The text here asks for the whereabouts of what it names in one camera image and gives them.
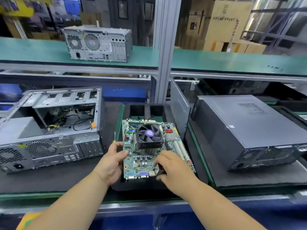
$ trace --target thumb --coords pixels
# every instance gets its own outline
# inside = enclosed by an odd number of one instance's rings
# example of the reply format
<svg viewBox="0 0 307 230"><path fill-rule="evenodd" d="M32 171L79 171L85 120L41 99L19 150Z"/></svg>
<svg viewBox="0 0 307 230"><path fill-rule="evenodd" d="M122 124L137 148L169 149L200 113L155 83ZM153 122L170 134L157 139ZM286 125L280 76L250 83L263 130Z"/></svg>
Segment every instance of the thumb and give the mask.
<svg viewBox="0 0 307 230"><path fill-rule="evenodd" d="M165 185L167 183L167 175L166 174L161 174L161 175L157 176L156 179L161 180Z"/></svg>
<svg viewBox="0 0 307 230"><path fill-rule="evenodd" d="M120 162L123 159L125 159L127 155L128 155L128 151L120 151L116 153L114 156L115 156L115 160Z"/></svg>

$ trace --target green conveyor belt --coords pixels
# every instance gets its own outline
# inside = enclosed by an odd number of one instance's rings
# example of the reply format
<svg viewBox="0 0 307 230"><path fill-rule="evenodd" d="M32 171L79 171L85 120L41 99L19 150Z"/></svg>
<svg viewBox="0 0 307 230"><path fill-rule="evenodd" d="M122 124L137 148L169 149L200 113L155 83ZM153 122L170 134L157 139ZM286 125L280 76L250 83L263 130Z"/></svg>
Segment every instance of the green conveyor belt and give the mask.
<svg viewBox="0 0 307 230"><path fill-rule="evenodd" d="M174 49L172 70L307 75L307 57Z"/></svg>
<svg viewBox="0 0 307 230"><path fill-rule="evenodd" d="M159 63L159 50L152 47L133 46L128 63L79 61L70 58L65 42L0 37L0 62L3 61L35 61L42 64L94 64L155 69Z"/></svg>

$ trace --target stacked cardboard box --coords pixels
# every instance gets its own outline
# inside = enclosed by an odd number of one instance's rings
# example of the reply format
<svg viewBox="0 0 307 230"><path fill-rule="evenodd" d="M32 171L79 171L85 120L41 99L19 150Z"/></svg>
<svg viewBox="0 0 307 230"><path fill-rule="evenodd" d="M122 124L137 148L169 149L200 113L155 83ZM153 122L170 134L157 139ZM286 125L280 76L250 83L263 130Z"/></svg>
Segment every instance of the stacked cardboard box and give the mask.
<svg viewBox="0 0 307 230"><path fill-rule="evenodd" d="M253 3L192 0L188 17L180 19L176 46L190 50L262 54L265 45L240 40Z"/></svg>

